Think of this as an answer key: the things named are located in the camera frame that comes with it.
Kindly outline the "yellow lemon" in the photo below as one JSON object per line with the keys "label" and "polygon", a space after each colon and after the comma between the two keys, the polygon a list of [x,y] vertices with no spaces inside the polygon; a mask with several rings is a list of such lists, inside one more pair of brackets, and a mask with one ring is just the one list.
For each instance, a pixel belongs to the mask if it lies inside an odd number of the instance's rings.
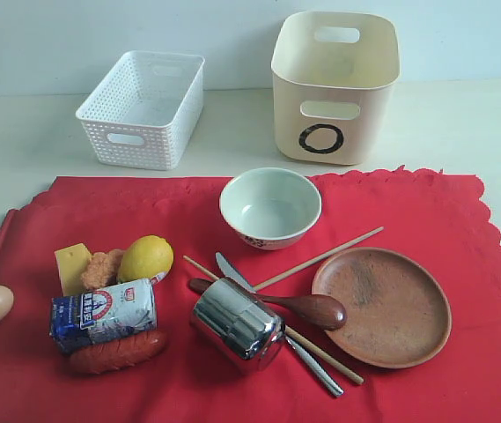
{"label": "yellow lemon", "polygon": [[124,252],[117,272],[117,282],[147,278],[152,284],[156,284],[171,270],[173,260],[173,249],[166,239],[146,235],[134,241]]}

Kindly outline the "orange fried chicken nugget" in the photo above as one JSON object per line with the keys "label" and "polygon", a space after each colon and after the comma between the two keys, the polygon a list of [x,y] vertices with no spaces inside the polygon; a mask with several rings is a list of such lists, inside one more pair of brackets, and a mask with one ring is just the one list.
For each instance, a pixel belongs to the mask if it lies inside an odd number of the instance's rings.
{"label": "orange fried chicken nugget", "polygon": [[84,289],[92,291],[115,285],[123,255],[122,249],[112,249],[107,253],[94,253],[80,276]]}

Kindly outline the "blue white milk carton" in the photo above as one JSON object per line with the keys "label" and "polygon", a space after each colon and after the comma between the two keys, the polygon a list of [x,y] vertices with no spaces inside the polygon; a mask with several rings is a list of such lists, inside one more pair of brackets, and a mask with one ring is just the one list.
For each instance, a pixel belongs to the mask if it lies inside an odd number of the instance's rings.
{"label": "blue white milk carton", "polygon": [[147,278],[51,301],[49,336],[64,354],[157,327]]}

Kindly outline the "red sausage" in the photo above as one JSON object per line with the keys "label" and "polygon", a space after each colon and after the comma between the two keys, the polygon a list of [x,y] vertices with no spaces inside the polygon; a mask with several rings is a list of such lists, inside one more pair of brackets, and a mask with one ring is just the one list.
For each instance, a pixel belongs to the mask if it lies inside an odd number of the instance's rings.
{"label": "red sausage", "polygon": [[71,354],[70,368],[82,375],[99,375],[145,362],[167,345],[162,330],[147,330],[126,338],[87,346]]}

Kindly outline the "white ceramic bowl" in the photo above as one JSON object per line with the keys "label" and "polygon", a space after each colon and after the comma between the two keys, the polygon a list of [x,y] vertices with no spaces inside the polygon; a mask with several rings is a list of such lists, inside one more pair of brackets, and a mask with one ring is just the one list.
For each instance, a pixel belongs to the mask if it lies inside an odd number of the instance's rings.
{"label": "white ceramic bowl", "polygon": [[248,245],[278,250],[298,242],[318,221],[319,190],[306,177],[278,167],[248,170],[232,178],[219,196],[225,222]]}

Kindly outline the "steel table knife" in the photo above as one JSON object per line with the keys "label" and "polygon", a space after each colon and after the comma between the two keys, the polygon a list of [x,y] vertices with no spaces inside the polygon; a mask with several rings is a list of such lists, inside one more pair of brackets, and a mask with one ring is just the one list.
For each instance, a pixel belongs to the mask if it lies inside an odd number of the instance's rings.
{"label": "steel table knife", "polygon": [[[215,253],[218,268],[226,277],[233,279],[251,293],[257,293],[255,288],[235,269],[222,253]],[[319,380],[321,384],[334,396],[339,397],[344,393],[343,388],[329,375],[324,367],[309,353],[292,335],[289,334],[289,326],[285,327],[285,339],[293,351],[300,357],[302,362],[308,366],[309,370]]]}

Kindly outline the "shiny steel cup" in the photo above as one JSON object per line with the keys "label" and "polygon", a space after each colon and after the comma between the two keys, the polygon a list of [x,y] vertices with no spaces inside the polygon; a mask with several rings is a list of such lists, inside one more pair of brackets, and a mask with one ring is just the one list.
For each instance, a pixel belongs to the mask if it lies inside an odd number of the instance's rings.
{"label": "shiny steel cup", "polygon": [[265,369],[285,338],[284,319],[233,280],[192,278],[188,287],[200,294],[190,323],[242,372]]}

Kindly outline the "brown wooden spoon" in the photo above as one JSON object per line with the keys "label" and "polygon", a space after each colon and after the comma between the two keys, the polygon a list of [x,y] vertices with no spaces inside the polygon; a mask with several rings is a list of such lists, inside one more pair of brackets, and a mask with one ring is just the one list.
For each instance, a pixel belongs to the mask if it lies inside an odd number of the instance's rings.
{"label": "brown wooden spoon", "polygon": [[334,298],[322,294],[276,297],[248,291],[231,278],[211,282],[192,278],[188,287],[201,295],[194,311],[202,320],[218,330],[227,331],[241,320],[255,328],[277,321],[270,304],[286,308],[323,330],[336,330],[344,326],[346,311]]}

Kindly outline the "upper wooden chopstick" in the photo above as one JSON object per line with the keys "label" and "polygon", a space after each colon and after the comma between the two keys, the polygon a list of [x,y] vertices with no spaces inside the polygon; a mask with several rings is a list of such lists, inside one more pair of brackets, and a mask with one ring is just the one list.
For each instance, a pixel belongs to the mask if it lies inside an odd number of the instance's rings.
{"label": "upper wooden chopstick", "polygon": [[350,241],[346,241],[345,243],[337,246],[337,247],[334,247],[328,251],[325,251],[324,253],[321,253],[301,264],[298,264],[292,268],[290,268],[289,270],[287,271],[284,271],[282,272],[281,274],[278,274],[272,278],[269,278],[263,282],[261,282],[260,284],[256,285],[254,288],[258,291],[260,291],[262,288],[265,288],[265,287],[268,287],[268,286],[271,286],[279,281],[281,281],[282,279],[284,278],[288,278],[289,276],[295,274],[295,273],[298,273],[310,266],[312,266],[313,264],[316,264],[318,262],[321,262],[329,257],[331,257],[332,255],[336,254],[336,253],[339,253],[339,252],[342,252],[344,251],[345,249],[348,249],[348,248],[351,248],[357,244],[359,244],[361,241],[364,241],[372,236],[374,236],[375,234],[378,234],[380,232],[382,232],[384,230],[384,227],[383,226],[379,226],[365,234],[361,234],[359,235],[358,237],[350,240]]}

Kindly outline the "wooden chopstick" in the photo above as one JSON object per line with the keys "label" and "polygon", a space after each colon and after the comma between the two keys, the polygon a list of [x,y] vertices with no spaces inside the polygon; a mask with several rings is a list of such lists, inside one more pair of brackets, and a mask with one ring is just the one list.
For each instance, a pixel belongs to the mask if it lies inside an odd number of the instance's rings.
{"label": "wooden chopstick", "polygon": [[288,278],[289,276],[295,274],[295,273],[298,273],[310,266],[312,266],[313,264],[316,264],[318,262],[321,262],[329,257],[331,257],[332,255],[336,254],[336,253],[339,253],[339,252],[342,252],[344,251],[345,249],[348,249],[348,248],[351,248],[357,244],[359,244],[361,241],[364,241],[372,236],[374,236],[375,234],[378,234],[380,232],[382,232],[384,230],[384,227],[383,226],[379,226],[365,234],[361,234],[359,235],[358,237],[350,240],[350,241],[346,241],[345,243],[337,246],[337,247],[334,247],[328,251],[325,251],[324,253],[321,253],[301,264],[298,264],[292,268],[290,268],[289,270],[287,271],[284,271],[282,272],[281,274],[278,274],[272,278],[269,278],[263,282],[261,282],[260,284],[256,285],[254,288],[258,291],[260,291],[262,288],[265,288],[265,287],[268,287],[268,286],[271,286],[279,281],[281,281],[282,279],[284,278]]}
{"label": "wooden chopstick", "polygon": [[[205,274],[207,277],[210,277],[213,281],[218,280],[218,276],[200,265],[198,262],[193,260],[189,256],[183,256],[183,258],[194,265],[196,269],[201,271],[203,274]],[[297,341],[300,345],[302,345],[308,352],[314,354],[315,356],[319,357],[320,359],[324,360],[327,362],[329,365],[334,367],[337,371],[339,371],[341,374],[345,375],[348,377],[351,381],[353,381],[357,385],[361,385],[364,383],[364,378],[358,375],[356,372],[352,371],[345,365],[343,365],[340,361],[336,360],[333,358],[331,355],[329,355],[327,352],[319,348],[315,343],[311,342],[309,339],[306,337],[302,336],[298,331],[295,331],[291,326],[286,325],[285,326],[285,332],[286,334],[293,340]]]}

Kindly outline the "red table cloth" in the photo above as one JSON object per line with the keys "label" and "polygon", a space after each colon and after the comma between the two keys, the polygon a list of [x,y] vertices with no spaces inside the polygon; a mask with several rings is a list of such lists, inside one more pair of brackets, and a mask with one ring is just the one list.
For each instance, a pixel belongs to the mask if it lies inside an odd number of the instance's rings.
{"label": "red table cloth", "polygon": [[[429,169],[350,171],[314,178],[317,224],[296,244],[261,251],[223,221],[222,178],[59,177],[11,211],[0,230],[0,285],[15,301],[0,322],[0,422],[501,422],[501,244],[474,175]],[[121,371],[81,377],[49,337],[61,292],[58,249],[126,248],[156,234],[175,253],[155,288],[167,333],[157,357]],[[335,399],[297,356],[283,349],[259,373],[243,375],[189,323],[187,288],[197,261],[223,253],[260,283],[320,253],[367,235],[367,244],[420,263],[450,302],[453,329],[423,365],[367,366],[296,317],[289,322],[364,378]]]}

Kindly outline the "white perforated plastic basket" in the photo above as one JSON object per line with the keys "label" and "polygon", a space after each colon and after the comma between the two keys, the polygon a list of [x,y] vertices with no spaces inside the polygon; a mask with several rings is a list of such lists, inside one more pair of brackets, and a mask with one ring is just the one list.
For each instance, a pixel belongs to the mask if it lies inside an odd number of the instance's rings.
{"label": "white perforated plastic basket", "polygon": [[99,162],[172,170],[203,111],[201,56],[129,51],[76,111]]}

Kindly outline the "cream plastic bin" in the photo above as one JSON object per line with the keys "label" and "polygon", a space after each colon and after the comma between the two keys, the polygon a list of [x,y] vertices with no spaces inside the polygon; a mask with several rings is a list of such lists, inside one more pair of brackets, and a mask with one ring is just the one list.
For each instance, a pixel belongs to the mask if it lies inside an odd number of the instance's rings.
{"label": "cream plastic bin", "polygon": [[400,76],[395,27],[367,13],[294,13],[277,37],[271,71],[278,150],[295,160],[359,164]]}

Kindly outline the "lower wooden chopstick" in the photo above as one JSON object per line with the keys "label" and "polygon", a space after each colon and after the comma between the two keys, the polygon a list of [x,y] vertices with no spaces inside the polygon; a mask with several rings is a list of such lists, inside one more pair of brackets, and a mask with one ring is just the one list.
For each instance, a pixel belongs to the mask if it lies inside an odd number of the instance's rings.
{"label": "lower wooden chopstick", "polygon": [[[218,276],[200,265],[198,262],[193,260],[189,256],[183,256],[183,258],[194,265],[196,269],[201,271],[203,274],[205,274],[207,277],[210,277],[213,281],[218,280]],[[331,355],[329,355],[327,352],[319,348],[315,343],[311,342],[309,339],[306,337],[302,336],[298,331],[295,331],[291,326],[286,325],[285,326],[285,332],[286,334],[293,340],[297,341],[300,345],[302,345],[308,352],[314,354],[315,356],[319,357],[320,359],[324,360],[327,362],[329,365],[334,367],[337,371],[339,371],[341,374],[345,375],[348,377],[351,381],[353,381],[357,385],[361,385],[364,383],[364,378],[358,375],[356,372],[352,371],[345,365],[343,365],[340,361],[336,360],[333,358]]]}

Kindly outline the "brown wooden plate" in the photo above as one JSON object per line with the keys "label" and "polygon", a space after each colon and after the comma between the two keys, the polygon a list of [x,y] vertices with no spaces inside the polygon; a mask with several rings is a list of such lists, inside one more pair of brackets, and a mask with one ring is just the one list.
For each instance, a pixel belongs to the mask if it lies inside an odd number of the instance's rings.
{"label": "brown wooden plate", "polygon": [[344,326],[331,341],[351,357],[383,368],[407,368],[435,357],[453,319],[437,280],[412,259],[382,248],[352,248],[316,271],[312,293],[340,301]]}

